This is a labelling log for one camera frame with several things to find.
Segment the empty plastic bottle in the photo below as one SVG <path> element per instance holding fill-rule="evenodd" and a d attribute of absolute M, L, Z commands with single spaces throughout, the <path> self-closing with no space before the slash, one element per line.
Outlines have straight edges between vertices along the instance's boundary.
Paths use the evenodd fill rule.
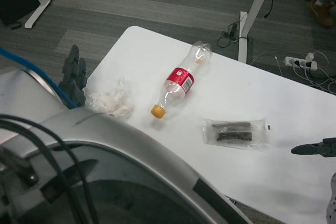
<path fill-rule="evenodd" d="M 200 66 L 212 55 L 208 43 L 196 42 L 182 63 L 175 68 L 164 82 L 159 101 L 152 108 L 152 114 L 161 119 L 171 107 L 176 106 L 195 82 L 194 75 Z"/>

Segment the white power strip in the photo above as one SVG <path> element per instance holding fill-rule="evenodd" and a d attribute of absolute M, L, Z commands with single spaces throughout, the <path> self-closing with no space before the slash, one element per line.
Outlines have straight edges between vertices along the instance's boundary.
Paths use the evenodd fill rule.
<path fill-rule="evenodd" d="M 309 67 L 306 66 L 307 61 L 305 59 L 299 59 L 299 58 L 293 58 L 293 57 L 286 57 L 285 60 L 283 61 L 285 63 L 285 65 L 287 67 L 293 67 L 293 63 L 294 61 L 299 61 L 300 62 L 300 66 L 304 69 L 309 70 Z M 316 61 L 312 61 L 311 62 L 311 67 L 310 67 L 311 71 L 316 71 L 317 70 L 317 62 Z"/>

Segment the orange bottle cap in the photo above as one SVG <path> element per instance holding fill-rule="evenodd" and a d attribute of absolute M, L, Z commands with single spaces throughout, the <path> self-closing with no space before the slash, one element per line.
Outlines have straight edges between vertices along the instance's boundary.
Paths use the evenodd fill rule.
<path fill-rule="evenodd" d="M 158 105 L 154 105 L 151 112 L 153 116 L 159 119 L 161 119 L 166 113 L 166 111 Z"/>

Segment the white cable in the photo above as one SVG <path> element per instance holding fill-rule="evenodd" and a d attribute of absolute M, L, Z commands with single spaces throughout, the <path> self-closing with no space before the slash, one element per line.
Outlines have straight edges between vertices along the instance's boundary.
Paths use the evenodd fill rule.
<path fill-rule="evenodd" d="M 280 74 L 281 74 L 281 76 L 282 76 L 282 72 L 281 72 L 281 69 L 280 69 L 280 65 L 279 65 L 279 62 L 278 62 L 278 58 L 277 58 L 276 56 L 274 56 L 274 58 L 275 58 L 275 60 L 276 60 L 276 62 L 277 62 L 277 64 L 278 64 L 278 68 L 279 68 Z"/>
<path fill-rule="evenodd" d="M 324 53 L 322 53 L 322 52 L 320 52 L 320 51 L 313 52 L 313 55 L 316 54 L 317 52 L 320 53 L 320 54 L 322 54 L 322 55 L 325 57 L 325 59 L 327 60 L 327 65 L 325 65 L 325 66 L 321 66 L 321 67 L 327 67 L 327 66 L 329 66 L 329 60 L 328 60 L 328 57 L 327 57 Z"/>
<path fill-rule="evenodd" d="M 328 77 L 327 80 L 325 80 L 324 82 L 319 83 L 319 85 L 325 84 L 327 81 L 330 81 L 330 80 L 336 81 L 336 79 L 334 79 L 334 78 L 329 78 L 329 75 L 322 68 L 318 68 L 318 69 L 320 69 Z"/>
<path fill-rule="evenodd" d="M 294 54 L 294 55 L 300 55 L 302 57 L 305 57 L 304 55 L 302 54 L 299 54 L 297 52 L 263 52 L 262 54 L 259 54 L 257 56 L 257 58 L 255 58 L 250 65 L 252 65 L 260 56 L 264 55 L 264 54 L 274 54 L 274 53 L 277 53 L 277 54 Z"/>
<path fill-rule="evenodd" d="M 327 72 L 325 72 L 322 68 L 318 68 L 318 69 L 320 69 L 329 78 L 329 75 L 327 74 Z"/>
<path fill-rule="evenodd" d="M 314 83 L 308 78 L 306 69 L 304 69 L 304 74 L 306 75 L 307 80 L 308 80 L 312 85 L 314 85 Z M 336 93 L 330 91 L 330 88 L 329 88 L 329 87 L 330 87 L 330 84 L 328 85 L 328 89 L 325 89 L 325 88 L 321 87 L 318 83 L 316 83 L 315 86 L 319 86 L 319 88 L 320 88 L 322 91 L 329 92 L 330 94 L 336 94 Z"/>
<path fill-rule="evenodd" d="M 304 75 L 306 76 L 307 80 L 308 80 L 312 85 L 318 86 L 321 90 L 324 90 L 324 88 L 321 87 L 318 83 L 314 83 L 314 82 L 312 82 L 312 81 L 309 79 L 309 77 L 308 77 L 308 75 L 307 75 L 306 68 L 304 68 Z"/>
<path fill-rule="evenodd" d="M 302 77 L 301 75 L 299 75 L 299 74 L 296 72 L 294 63 L 293 63 L 293 70 L 294 70 L 294 73 L 295 73 L 298 77 L 300 77 L 301 79 L 303 79 L 303 80 L 305 80 L 305 81 L 308 81 L 305 77 Z"/>
<path fill-rule="evenodd" d="M 306 75 L 306 78 L 305 78 L 305 77 L 302 77 L 301 75 L 299 75 L 299 74 L 296 72 L 294 63 L 293 63 L 292 66 L 293 66 L 294 73 L 295 73 L 298 77 L 300 77 L 301 79 L 306 80 L 306 81 L 309 81 L 312 87 L 316 87 L 316 86 L 318 86 L 318 87 L 319 87 L 321 90 L 323 90 L 323 91 L 329 92 L 329 93 L 331 93 L 331 94 L 336 94 L 336 93 L 330 91 L 329 86 L 328 86 L 328 89 L 325 89 L 325 88 L 321 87 L 320 84 L 318 84 L 318 83 L 314 84 L 314 83 L 308 78 L 306 69 L 304 69 L 304 73 L 305 73 L 305 75 Z"/>
<path fill-rule="evenodd" d="M 329 85 L 328 85 L 328 91 L 329 91 L 329 93 L 331 93 L 331 94 L 334 94 L 333 92 L 330 91 L 330 85 L 332 85 L 333 83 L 336 83 L 336 82 L 335 82 L 335 81 L 330 82 Z"/>

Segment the red bottle label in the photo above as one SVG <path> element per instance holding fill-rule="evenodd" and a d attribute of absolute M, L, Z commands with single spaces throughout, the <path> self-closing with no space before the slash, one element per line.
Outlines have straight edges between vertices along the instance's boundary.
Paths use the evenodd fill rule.
<path fill-rule="evenodd" d="M 187 70 L 183 68 L 175 68 L 167 78 L 167 81 L 175 82 L 182 87 L 184 92 L 187 93 L 191 86 L 194 84 L 195 79 Z"/>

